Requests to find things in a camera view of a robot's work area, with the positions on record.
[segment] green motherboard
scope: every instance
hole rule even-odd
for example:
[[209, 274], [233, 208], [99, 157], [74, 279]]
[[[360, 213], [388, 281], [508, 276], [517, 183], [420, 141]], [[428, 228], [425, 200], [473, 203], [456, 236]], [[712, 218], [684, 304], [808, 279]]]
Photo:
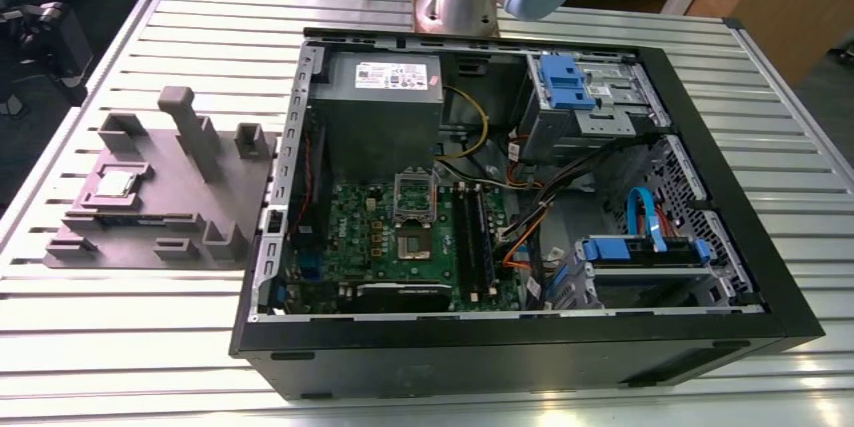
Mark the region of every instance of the green motherboard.
[[[435, 221], [396, 223], [393, 184], [336, 184], [327, 250], [317, 263], [317, 276], [299, 284], [300, 302], [293, 313], [340, 313], [336, 299], [341, 289], [365, 282], [448, 285], [452, 288], [448, 311], [519, 310], [515, 272], [501, 271], [504, 275], [495, 280], [491, 295], [472, 298], [460, 289], [453, 195], [451, 187], [435, 187], [433, 192], [423, 185], [400, 188], [397, 209], [425, 210], [435, 202]], [[501, 192], [485, 188], [480, 198], [493, 245], [496, 232], [507, 224]], [[296, 262], [305, 262], [304, 257], [297, 255]], [[499, 264], [500, 259], [495, 259], [496, 271]]]

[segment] aluminum profile table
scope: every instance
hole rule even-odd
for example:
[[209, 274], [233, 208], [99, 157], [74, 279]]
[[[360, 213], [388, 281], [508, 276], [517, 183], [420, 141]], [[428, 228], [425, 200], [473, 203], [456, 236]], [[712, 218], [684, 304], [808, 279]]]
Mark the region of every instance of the aluminum profile table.
[[50, 270], [44, 246], [101, 148], [188, 85], [220, 129], [280, 131], [301, 29], [409, 30], [408, 0], [140, 0], [0, 222], [0, 423], [828, 425], [854, 418], [851, 169], [750, 37], [719, 20], [562, 10], [504, 37], [667, 51], [827, 336], [672, 388], [288, 404], [227, 355], [240, 272]]

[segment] motherboard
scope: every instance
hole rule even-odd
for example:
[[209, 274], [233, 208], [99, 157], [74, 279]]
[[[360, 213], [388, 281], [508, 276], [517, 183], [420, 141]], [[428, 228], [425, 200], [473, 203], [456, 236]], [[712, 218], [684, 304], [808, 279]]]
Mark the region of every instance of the motherboard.
[[293, 258], [291, 313], [519, 310], [517, 274], [491, 252], [501, 192], [432, 180], [335, 185], [325, 251]]

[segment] power supply label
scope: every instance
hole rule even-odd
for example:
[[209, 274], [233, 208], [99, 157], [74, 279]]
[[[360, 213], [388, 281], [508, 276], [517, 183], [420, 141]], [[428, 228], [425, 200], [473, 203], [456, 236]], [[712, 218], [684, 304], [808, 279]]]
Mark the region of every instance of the power supply label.
[[427, 90], [425, 64], [360, 62], [356, 65], [356, 89]]

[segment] expansion slot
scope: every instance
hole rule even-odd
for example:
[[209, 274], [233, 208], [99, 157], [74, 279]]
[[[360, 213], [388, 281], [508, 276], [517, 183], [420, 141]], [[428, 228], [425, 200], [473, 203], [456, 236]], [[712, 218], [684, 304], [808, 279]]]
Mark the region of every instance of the expansion slot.
[[455, 185], [452, 208], [460, 294], [477, 302], [487, 295], [495, 295], [492, 239], [479, 184]]

